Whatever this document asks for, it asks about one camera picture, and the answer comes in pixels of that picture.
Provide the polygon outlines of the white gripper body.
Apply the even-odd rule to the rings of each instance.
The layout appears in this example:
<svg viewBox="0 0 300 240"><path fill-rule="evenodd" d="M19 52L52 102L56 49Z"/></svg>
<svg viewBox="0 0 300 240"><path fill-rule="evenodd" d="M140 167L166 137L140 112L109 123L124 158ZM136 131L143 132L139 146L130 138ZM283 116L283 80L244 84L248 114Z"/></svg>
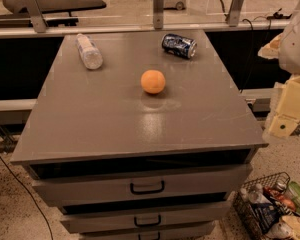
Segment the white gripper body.
<svg viewBox="0 0 300 240"><path fill-rule="evenodd" d="M284 84L276 112L280 116L300 121L300 75L293 75Z"/></svg>

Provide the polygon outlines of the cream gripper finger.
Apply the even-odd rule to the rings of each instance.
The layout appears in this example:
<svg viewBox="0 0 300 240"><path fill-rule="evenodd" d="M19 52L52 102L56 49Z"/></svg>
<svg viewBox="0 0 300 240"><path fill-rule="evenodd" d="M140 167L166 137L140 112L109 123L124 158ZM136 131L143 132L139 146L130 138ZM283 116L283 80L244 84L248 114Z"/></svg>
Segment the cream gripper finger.
<svg viewBox="0 0 300 240"><path fill-rule="evenodd" d="M285 116L275 115L269 127L269 133L278 138L289 137L298 126L298 121Z"/></svg>

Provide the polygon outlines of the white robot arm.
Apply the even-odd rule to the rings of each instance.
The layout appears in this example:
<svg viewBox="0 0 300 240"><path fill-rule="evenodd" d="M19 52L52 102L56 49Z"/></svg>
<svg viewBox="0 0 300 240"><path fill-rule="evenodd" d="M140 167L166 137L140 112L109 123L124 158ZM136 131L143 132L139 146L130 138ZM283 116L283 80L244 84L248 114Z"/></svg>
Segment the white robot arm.
<svg viewBox="0 0 300 240"><path fill-rule="evenodd" d="M276 137L288 137L300 123L300 10L283 31L279 66L291 77L283 85L269 133Z"/></svg>

